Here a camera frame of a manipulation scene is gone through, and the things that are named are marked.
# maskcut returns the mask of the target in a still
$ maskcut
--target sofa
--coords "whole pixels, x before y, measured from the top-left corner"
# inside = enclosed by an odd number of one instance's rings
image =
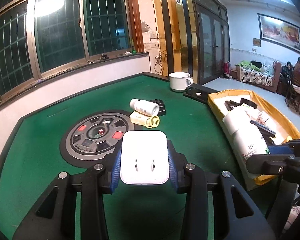
[[[251,85],[254,85],[254,86],[257,86],[257,87],[261,87],[263,89],[266,89],[266,90],[269,90],[271,92],[274,92],[276,93],[277,91],[277,87],[278,87],[278,83],[279,83],[279,78],[280,78],[280,72],[281,72],[281,63],[278,62],[278,61],[275,61],[273,63],[274,65],[274,77],[273,77],[273,80],[272,80],[272,85],[271,86],[264,86],[264,85],[261,85],[261,84],[255,84],[255,83],[251,83],[251,82],[245,82],[245,83],[249,83]],[[236,66],[236,69],[232,69],[231,72],[230,72],[230,75],[232,76],[233,79],[236,79],[238,81],[241,81],[240,80],[240,70],[241,70],[241,67],[240,66]]]

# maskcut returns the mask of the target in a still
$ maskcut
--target green felt surface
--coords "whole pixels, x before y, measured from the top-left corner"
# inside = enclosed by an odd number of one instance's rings
[[[232,150],[209,107],[170,91],[168,82],[138,76],[70,98],[23,121],[0,179],[0,230],[8,239],[12,239],[23,217],[59,172],[76,174],[85,170],[68,164],[60,155],[59,143],[67,129],[97,111],[131,112],[132,98],[163,100],[167,114],[160,117],[156,130],[163,131],[189,162],[209,172],[228,170],[243,182]],[[250,192],[263,213],[273,191],[273,183],[269,183]],[[186,195],[174,192],[169,181],[157,186],[132,186],[120,181],[114,194],[104,195],[110,239],[179,239],[185,199]],[[80,194],[76,239],[80,239],[79,208]],[[209,217],[209,238],[212,239],[211,212]]]

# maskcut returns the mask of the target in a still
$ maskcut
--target triangular cutout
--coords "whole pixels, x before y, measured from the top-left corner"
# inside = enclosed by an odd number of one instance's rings
[[[58,187],[54,187],[48,197],[43,201],[42,205],[35,213],[38,217],[51,219],[56,205],[56,199],[58,195]]]
[[[253,210],[249,207],[236,187],[231,187],[231,195],[234,204],[235,216],[237,218],[244,218],[253,215]]]

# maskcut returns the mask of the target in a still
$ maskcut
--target silver bolt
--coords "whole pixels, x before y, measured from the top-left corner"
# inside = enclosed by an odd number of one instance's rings
[[[231,173],[229,171],[223,171],[221,172],[221,175],[224,176],[225,178],[229,178],[231,176]]]
[[[194,170],[195,165],[192,164],[192,163],[187,163],[187,164],[186,164],[186,168],[187,168],[188,170]]]
[[[60,172],[58,176],[59,176],[60,179],[64,179],[64,178],[66,178],[68,176],[68,173],[66,173],[65,171],[63,171],[63,172]]]
[[[93,168],[97,171],[100,171],[103,169],[103,165],[101,163],[97,163],[96,165],[94,165]]]

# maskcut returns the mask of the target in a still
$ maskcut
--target open box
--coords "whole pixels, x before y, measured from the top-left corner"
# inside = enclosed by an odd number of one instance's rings
[[[245,162],[242,159],[239,152],[234,147],[233,136],[229,134],[222,119],[228,114],[228,110],[225,106],[225,101],[232,100],[240,102],[241,98],[248,99],[258,105],[259,111],[265,111],[276,124],[276,138],[273,139],[275,144],[282,144],[288,141],[288,136],[292,139],[300,139],[300,132],[293,125],[293,123],[285,117],[278,109],[271,105],[268,101],[264,100],[258,94],[251,90],[224,90],[218,93],[208,95],[208,105],[210,106],[213,114],[217,118],[220,126],[223,129],[232,149],[237,162],[242,171],[242,175],[246,184],[247,190],[252,190],[259,185],[263,185],[273,179],[274,175],[260,175],[251,174],[245,167]]]

